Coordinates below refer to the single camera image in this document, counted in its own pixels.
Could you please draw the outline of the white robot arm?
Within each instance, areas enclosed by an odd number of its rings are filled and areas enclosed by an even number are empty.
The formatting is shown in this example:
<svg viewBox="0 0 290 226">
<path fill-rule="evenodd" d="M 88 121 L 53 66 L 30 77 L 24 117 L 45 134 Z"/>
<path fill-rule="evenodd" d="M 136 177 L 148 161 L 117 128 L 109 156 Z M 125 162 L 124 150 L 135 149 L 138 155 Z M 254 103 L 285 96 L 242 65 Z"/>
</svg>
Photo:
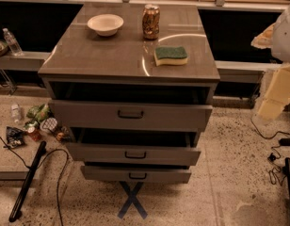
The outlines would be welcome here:
<svg viewBox="0 0 290 226">
<path fill-rule="evenodd" d="M 269 48 L 271 55 L 282 62 L 273 74 L 256 115 L 262 121 L 273 121 L 290 104 L 290 7 L 277 21 L 256 36 L 251 44 L 258 49 Z"/>
</svg>

